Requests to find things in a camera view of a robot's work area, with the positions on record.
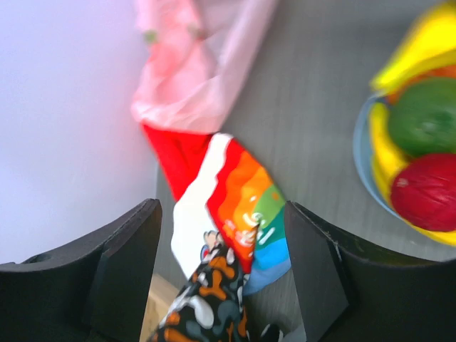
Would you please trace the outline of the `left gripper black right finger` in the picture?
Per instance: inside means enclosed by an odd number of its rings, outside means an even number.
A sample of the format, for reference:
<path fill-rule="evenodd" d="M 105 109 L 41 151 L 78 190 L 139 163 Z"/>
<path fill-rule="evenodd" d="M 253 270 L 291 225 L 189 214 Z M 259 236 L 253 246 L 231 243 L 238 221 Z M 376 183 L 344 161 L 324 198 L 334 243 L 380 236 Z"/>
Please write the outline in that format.
<path fill-rule="evenodd" d="M 295 202 L 286 240 L 308 341 L 453 341 L 455 261 L 357 237 Z"/>

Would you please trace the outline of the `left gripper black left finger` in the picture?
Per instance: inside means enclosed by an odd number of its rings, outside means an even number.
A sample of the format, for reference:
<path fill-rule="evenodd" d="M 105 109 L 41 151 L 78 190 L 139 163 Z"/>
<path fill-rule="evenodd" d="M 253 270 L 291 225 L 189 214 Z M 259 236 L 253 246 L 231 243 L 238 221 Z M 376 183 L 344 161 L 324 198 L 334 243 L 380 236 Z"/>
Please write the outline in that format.
<path fill-rule="evenodd" d="M 146 199 L 87 235 L 1 265 L 3 341 L 138 341 L 162 208 Z"/>

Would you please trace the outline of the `red fake strawberry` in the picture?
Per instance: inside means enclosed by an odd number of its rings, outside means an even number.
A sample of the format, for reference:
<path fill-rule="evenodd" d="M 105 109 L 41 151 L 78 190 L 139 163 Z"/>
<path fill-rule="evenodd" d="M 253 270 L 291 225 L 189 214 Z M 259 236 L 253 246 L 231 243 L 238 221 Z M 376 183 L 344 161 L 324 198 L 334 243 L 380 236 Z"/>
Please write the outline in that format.
<path fill-rule="evenodd" d="M 455 155 L 432 153 L 413 160 L 393 180 L 390 201 L 416 227 L 455 231 Z"/>

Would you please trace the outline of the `yellow fake banana bunch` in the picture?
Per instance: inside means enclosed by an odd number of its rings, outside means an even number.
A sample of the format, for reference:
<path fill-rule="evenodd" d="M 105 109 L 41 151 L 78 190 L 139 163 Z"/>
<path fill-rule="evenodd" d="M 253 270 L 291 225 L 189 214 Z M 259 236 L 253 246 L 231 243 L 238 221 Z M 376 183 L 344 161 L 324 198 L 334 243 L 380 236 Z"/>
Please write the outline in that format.
<path fill-rule="evenodd" d="M 385 190 L 385 198 L 393 208 L 390 201 L 393 180 L 401 170 L 417 158 L 410 159 L 393 143 L 387 130 L 388 119 L 388 106 L 380 102 L 374 103 L 368 116 L 370 143 L 373 149 L 372 166 L 378 167 L 377 185 L 378 187 L 383 185 L 381 188 Z"/>

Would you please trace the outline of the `green fake apple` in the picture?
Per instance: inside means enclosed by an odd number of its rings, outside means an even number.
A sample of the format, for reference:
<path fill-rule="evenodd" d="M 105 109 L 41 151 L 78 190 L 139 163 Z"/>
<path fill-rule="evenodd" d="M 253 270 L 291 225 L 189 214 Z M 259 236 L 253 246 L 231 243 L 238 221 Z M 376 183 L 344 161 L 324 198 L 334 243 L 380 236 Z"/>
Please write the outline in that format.
<path fill-rule="evenodd" d="M 419 81 L 391 105 L 391 140 L 406 155 L 455 152 L 455 79 L 433 77 Z"/>

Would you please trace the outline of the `orange fake pumpkin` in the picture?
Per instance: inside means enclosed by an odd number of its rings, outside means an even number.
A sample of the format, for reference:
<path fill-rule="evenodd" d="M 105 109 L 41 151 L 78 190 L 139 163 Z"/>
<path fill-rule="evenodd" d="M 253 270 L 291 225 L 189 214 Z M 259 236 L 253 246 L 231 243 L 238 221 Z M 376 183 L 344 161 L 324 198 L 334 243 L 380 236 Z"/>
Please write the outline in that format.
<path fill-rule="evenodd" d="M 395 104 L 401 95 L 413 84 L 418 83 L 420 81 L 429 79 L 429 78 L 455 78 L 456 76 L 456 65 L 452 64 L 449 66 L 444 66 L 441 68 L 435 68 L 424 73 L 421 73 L 413 78 L 404 82 L 397 90 L 393 91 L 392 93 L 387 94 L 386 103 L 388 105 Z"/>

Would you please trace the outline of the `pink plastic bag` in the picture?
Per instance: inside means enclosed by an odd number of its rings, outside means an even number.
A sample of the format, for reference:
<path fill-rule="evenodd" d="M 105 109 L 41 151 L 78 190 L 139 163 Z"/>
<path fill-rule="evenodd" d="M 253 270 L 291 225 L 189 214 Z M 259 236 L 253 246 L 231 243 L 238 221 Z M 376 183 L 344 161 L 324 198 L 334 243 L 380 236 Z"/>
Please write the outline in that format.
<path fill-rule="evenodd" d="M 137 1 L 148 47 L 133 117 L 153 128 L 218 131 L 249 75 L 277 1 Z"/>

